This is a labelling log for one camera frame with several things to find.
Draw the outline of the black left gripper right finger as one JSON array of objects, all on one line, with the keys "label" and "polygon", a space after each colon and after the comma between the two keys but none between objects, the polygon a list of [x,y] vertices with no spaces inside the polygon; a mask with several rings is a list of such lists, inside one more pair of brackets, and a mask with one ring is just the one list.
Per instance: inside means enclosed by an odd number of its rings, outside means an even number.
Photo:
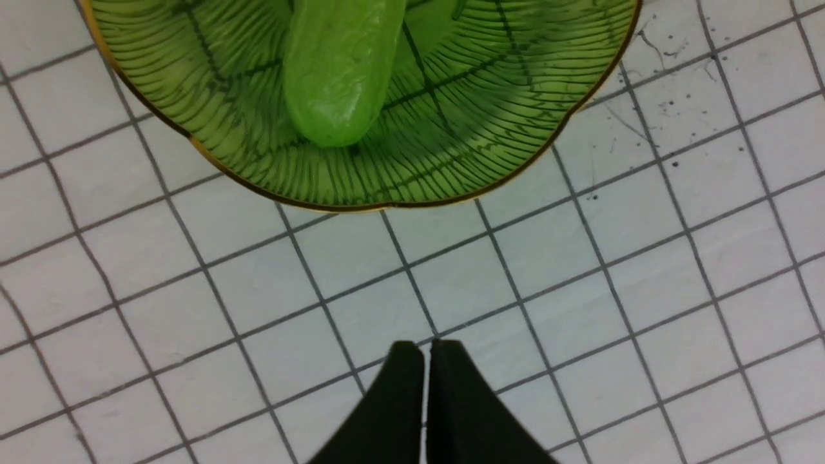
[{"label": "black left gripper right finger", "polygon": [[498,399],[457,340],[431,344],[428,463],[554,463]]}]

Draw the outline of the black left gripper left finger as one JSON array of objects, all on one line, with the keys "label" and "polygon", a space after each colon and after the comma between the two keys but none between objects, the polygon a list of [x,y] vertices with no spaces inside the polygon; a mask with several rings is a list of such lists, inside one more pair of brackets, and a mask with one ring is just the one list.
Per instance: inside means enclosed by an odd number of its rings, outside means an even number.
[{"label": "black left gripper left finger", "polygon": [[425,360],[410,341],[392,344],[379,374],[312,463],[418,463]]}]

